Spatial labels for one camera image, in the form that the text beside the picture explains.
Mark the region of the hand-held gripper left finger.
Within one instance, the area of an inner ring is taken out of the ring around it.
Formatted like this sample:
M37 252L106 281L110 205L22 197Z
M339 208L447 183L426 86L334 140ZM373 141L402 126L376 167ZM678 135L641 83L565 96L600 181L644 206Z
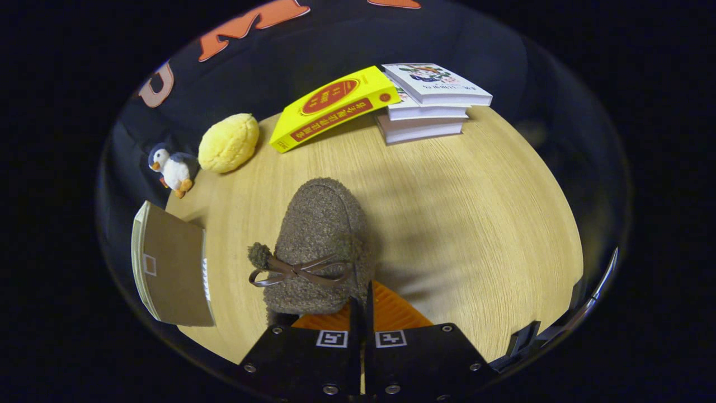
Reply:
M361 394L361 308L347 331L272 324L239 365L239 383L265 401L353 401Z

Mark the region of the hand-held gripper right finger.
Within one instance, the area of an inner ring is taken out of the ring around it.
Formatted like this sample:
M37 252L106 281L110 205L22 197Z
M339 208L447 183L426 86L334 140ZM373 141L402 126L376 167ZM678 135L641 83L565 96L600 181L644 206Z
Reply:
M496 370L454 323L396 331L374 328L374 282L366 304L365 393L374 401L461 401Z

